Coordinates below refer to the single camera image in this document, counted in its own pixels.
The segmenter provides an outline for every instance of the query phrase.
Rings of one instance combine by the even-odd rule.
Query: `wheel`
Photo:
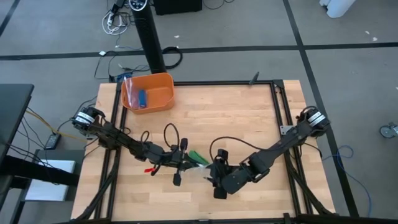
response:
[[[394,133],[395,133],[394,130],[392,130],[391,127],[388,125],[384,125],[384,126],[380,127],[380,134],[384,138],[393,138],[393,137],[395,137]]]

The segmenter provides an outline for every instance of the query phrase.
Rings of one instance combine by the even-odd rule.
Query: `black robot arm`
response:
[[[210,165],[209,179],[215,187],[215,198],[226,198],[226,193],[234,194],[248,182],[259,182],[265,177],[276,158],[291,147],[302,145],[308,136],[321,136],[330,122],[315,107],[304,109],[298,117],[297,125],[286,132],[280,141],[268,149],[252,153],[239,163],[229,166],[228,152],[219,149],[214,163]]]
[[[171,145],[171,151],[165,152],[162,147],[148,141],[136,141],[125,134],[122,130],[105,120],[102,111],[95,108],[83,108],[73,119],[75,128],[82,134],[95,135],[99,138],[99,145],[106,149],[116,149],[124,146],[129,149],[136,159],[146,161],[147,159],[154,168],[151,175],[155,175],[161,166],[174,167],[177,169],[173,183],[180,185],[180,171],[185,171],[199,165],[187,156],[188,139],[183,138],[178,145]]]

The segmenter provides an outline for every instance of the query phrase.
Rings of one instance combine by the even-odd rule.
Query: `wooden table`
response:
[[[291,80],[284,84],[294,118],[306,106],[300,82]],[[108,119],[115,88],[116,84],[101,84],[98,92],[96,107]],[[176,86],[175,95],[175,106],[171,110],[141,115],[129,111],[126,127],[132,131],[130,136],[139,139],[141,133],[148,130],[151,133],[149,140],[166,149],[163,129],[166,124],[174,123],[180,137],[188,138],[188,148],[209,161],[210,142],[220,136],[234,136],[259,147],[269,147],[279,140],[269,85]],[[120,104],[117,127],[121,110]],[[167,139],[176,142],[172,128],[167,131]],[[314,139],[307,142],[316,146]],[[218,141],[213,146],[214,154],[218,148],[229,151],[230,164],[237,164],[254,152],[254,149],[229,139]],[[308,186],[327,209],[334,211],[319,153],[306,145],[302,151]],[[98,189],[104,152],[102,148],[97,149],[83,163],[72,218],[84,211]],[[213,198],[213,187],[201,177],[199,170],[182,174],[182,184],[176,187],[172,183],[175,169],[162,167],[151,177],[144,173],[144,169],[150,167],[149,162],[137,161],[126,148],[122,149],[113,221],[270,218],[281,217],[285,212],[294,217],[283,156],[275,161],[270,173],[260,182],[246,184],[234,195],[228,195],[226,200]],[[305,211],[300,187],[297,188],[302,211]],[[107,200],[108,194],[104,196],[103,217]]]

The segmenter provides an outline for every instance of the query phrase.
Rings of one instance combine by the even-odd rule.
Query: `blue object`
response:
[[[342,155],[340,155],[340,149],[343,149],[343,148],[349,149],[349,150],[351,151],[351,155],[349,155],[349,156],[342,156]],[[340,147],[337,149],[337,154],[336,154],[336,155],[328,156],[328,157],[322,159],[322,161],[325,161],[325,160],[327,160],[327,159],[329,159],[329,158],[331,158],[331,157],[333,157],[333,156],[335,156],[335,157],[340,157],[340,158],[342,157],[342,158],[346,158],[346,159],[351,159],[351,158],[354,156],[354,149],[353,149],[351,146],[349,146],[349,145],[342,145],[342,146],[340,146]],[[372,198],[371,198],[371,195],[369,194],[369,192],[368,192],[368,190],[366,189],[366,187],[365,187],[359,180],[355,179],[355,177],[353,177],[351,174],[349,174],[347,171],[344,170],[343,166],[341,165],[340,160],[337,160],[337,161],[338,161],[338,165],[340,166],[340,168],[341,168],[349,177],[351,177],[353,180],[355,180],[357,183],[359,183],[360,186],[362,186],[363,189],[365,190],[366,195],[368,195],[368,200],[369,200],[368,217],[370,217],[370,216],[371,216],[371,213],[372,213]]]
[[[145,92],[145,90],[138,91],[138,101],[139,101],[140,108],[147,107],[147,93]]]
[[[131,78],[132,77],[132,72],[126,72],[126,73],[118,75],[116,77],[116,82],[123,82],[124,77]]]

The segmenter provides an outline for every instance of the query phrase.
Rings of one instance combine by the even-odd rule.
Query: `orange bin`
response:
[[[127,95],[127,87],[132,82],[133,91],[145,90],[147,107],[134,109],[130,107]],[[174,106],[174,81],[168,73],[157,73],[152,75],[143,75],[140,77],[132,77],[125,80],[122,84],[122,103],[127,109],[135,114],[152,113],[163,110],[169,110]]]

